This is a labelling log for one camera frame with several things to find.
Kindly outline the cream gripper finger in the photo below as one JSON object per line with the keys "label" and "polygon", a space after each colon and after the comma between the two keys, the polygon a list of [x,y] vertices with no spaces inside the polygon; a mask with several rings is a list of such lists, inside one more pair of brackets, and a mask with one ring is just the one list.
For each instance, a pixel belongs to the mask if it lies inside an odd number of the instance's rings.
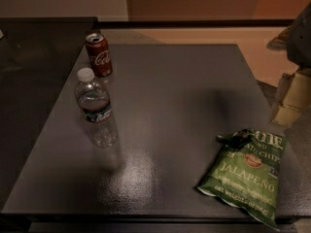
{"label": "cream gripper finger", "polygon": [[311,105],[311,70],[293,74],[284,73],[279,81],[272,120],[282,126],[291,126]]}

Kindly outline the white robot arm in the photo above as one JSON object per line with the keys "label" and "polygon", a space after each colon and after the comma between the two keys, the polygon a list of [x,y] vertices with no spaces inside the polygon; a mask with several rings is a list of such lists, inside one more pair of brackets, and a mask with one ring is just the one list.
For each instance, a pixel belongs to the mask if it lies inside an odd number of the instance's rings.
{"label": "white robot arm", "polygon": [[285,50],[297,70],[280,79],[272,106],[272,120],[291,126],[311,105],[311,3],[267,45],[271,50]]}

